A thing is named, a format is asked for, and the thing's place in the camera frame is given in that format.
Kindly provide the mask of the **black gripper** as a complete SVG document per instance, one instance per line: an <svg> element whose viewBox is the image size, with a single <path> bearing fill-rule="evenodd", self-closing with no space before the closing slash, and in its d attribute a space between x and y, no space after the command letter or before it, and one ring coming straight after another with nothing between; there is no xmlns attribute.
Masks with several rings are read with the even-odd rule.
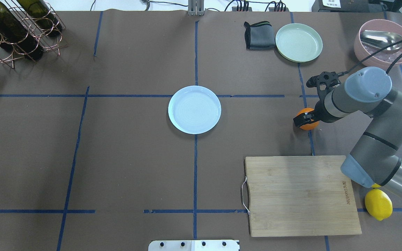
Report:
<svg viewBox="0 0 402 251"><path fill-rule="evenodd" d="M313 112L302 112L295 116L293 122L295 127L302 127L306 124L313 124L317 121L332 123L332 115L326 110L324 100L319 100Z"/></svg>

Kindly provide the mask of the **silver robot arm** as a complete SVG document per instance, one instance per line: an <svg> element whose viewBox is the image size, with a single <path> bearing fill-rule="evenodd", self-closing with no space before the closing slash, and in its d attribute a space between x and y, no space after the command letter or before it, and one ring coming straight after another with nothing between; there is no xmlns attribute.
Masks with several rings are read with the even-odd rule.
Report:
<svg viewBox="0 0 402 251"><path fill-rule="evenodd" d="M377 184L402 199L402 92L393 87L391 77L381 68L364 67L348 76L322 72L306 85L316 88L319 101L314 110L297 115L296 127L318 121L333 123L355 112L372 120L340 167L359 185Z"/></svg>

